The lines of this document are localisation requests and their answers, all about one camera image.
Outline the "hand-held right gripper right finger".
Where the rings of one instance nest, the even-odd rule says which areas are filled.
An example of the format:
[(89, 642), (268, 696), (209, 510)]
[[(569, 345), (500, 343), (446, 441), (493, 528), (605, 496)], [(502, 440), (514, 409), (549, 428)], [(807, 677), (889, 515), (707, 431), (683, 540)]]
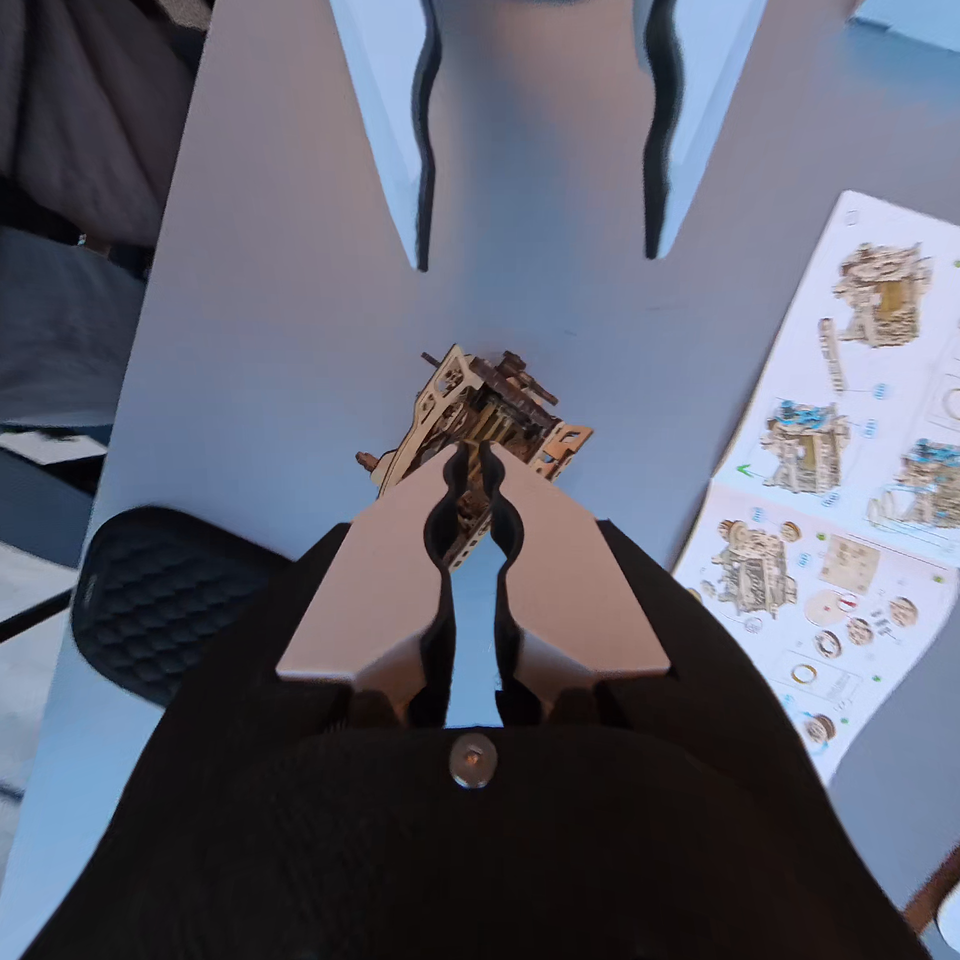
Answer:
[(497, 574), (504, 726), (536, 726), (568, 690), (666, 676), (670, 660), (586, 508), (497, 442), (480, 445)]

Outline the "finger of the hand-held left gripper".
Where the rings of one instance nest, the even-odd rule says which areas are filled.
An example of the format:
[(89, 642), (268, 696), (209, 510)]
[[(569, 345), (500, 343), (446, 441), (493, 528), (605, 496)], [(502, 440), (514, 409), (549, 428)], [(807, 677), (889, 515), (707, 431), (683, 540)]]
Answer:
[(642, 2), (642, 67), (654, 89), (642, 158), (650, 260), (669, 254), (690, 211), (766, 6)]
[(436, 186), (428, 109), (442, 56), (435, 4), (330, 8), (390, 217), (411, 267), (426, 272)]

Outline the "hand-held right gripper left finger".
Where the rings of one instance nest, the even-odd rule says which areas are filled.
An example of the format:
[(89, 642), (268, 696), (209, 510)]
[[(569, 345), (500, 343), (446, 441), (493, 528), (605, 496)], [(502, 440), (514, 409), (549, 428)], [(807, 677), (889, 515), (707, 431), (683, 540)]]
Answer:
[(455, 648), (450, 568), (458, 445), (440, 450), (354, 517), (275, 667), (292, 682), (382, 694), (402, 723), (442, 723), (431, 700)]

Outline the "wooden mechanical model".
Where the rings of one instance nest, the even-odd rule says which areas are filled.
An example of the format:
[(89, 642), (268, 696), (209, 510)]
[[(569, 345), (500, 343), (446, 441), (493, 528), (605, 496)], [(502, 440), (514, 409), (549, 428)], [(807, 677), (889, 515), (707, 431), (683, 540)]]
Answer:
[(357, 518), (344, 546), (370, 546), (375, 532), (377, 573), (399, 591), (430, 591), (457, 569), (491, 530), (492, 508), (482, 477), (479, 445), (502, 454), (506, 486), (519, 495), (515, 509), (534, 505), (548, 522), (565, 526), (582, 513), (561, 490), (547, 492), (593, 434), (546, 412), (556, 404), (527, 371), (505, 352), (501, 362), (466, 354), (454, 344), (441, 360), (428, 357), (435, 372), (414, 403), (412, 425), (400, 446), (377, 457), (356, 454), (371, 476), (384, 507)]

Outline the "white cardboard box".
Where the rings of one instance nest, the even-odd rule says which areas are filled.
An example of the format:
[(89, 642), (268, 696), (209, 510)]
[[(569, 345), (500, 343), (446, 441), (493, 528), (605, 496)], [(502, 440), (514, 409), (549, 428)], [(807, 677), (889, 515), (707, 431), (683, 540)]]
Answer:
[(861, 1), (848, 19), (943, 51), (959, 52), (959, 1)]

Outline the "white instruction booklet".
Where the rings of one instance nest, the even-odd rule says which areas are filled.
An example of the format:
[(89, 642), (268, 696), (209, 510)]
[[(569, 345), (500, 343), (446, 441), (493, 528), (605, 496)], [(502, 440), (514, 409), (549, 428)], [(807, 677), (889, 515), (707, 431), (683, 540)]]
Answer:
[(959, 228), (842, 192), (674, 576), (822, 783), (958, 598)]

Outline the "person's clothed torso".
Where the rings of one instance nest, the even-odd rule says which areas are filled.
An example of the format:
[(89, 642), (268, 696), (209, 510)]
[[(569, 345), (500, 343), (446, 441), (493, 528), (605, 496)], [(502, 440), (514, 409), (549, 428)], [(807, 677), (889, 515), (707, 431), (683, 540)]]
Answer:
[(206, 34), (161, 2), (1, 15), (2, 427), (111, 426)]

